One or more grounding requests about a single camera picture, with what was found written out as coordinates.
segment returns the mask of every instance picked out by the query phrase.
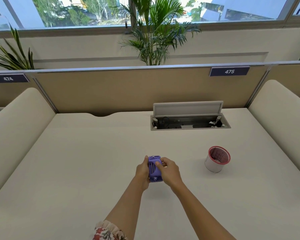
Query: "white desk surface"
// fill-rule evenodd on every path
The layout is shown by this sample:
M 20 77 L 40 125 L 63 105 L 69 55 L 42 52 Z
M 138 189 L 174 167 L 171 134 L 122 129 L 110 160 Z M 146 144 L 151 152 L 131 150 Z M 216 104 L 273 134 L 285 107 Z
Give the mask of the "white desk surface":
M 300 172 L 247 109 L 222 112 L 231 129 L 150 131 L 152 112 L 57 114 L 0 190 L 0 240 L 92 239 L 146 154 L 174 160 L 238 240 L 300 240 Z M 216 174 L 204 166 L 214 145 L 231 155 Z M 135 239 L 196 239 L 163 182 L 142 196 Z

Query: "purple handheld toy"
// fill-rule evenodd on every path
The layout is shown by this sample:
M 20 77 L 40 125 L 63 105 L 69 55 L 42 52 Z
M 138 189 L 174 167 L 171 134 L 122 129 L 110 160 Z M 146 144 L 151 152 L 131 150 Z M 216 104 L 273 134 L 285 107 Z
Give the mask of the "purple handheld toy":
M 150 156 L 148 159 L 148 167 L 149 167 L 149 178 L 150 182 L 160 182 L 162 180 L 161 172 L 156 167 L 155 162 L 161 162 L 160 156 Z

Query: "white side divider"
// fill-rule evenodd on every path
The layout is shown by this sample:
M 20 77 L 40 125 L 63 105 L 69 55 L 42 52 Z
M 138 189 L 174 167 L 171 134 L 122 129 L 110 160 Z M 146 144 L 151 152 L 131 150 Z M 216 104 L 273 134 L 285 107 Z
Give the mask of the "white side divider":
M 0 111 L 0 189 L 55 116 L 35 88 Z
M 269 80 L 249 111 L 300 170 L 300 98 L 276 80 Z

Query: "475 sign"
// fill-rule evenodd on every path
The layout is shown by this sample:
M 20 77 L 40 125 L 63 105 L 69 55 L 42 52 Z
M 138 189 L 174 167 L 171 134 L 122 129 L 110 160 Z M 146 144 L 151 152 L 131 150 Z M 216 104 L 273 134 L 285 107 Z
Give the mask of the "475 sign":
M 210 76 L 245 76 L 248 74 L 249 69 L 249 66 L 212 67 Z
M 23 74 L 0 74 L 0 83 L 28 83 L 28 78 Z

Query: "number 475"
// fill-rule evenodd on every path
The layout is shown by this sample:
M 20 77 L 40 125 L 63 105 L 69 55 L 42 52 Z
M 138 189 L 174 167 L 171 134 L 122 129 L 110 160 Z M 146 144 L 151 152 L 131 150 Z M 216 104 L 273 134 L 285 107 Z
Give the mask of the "number 475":
M 225 73 L 230 74 L 230 73 L 234 73 L 235 70 L 226 70 Z

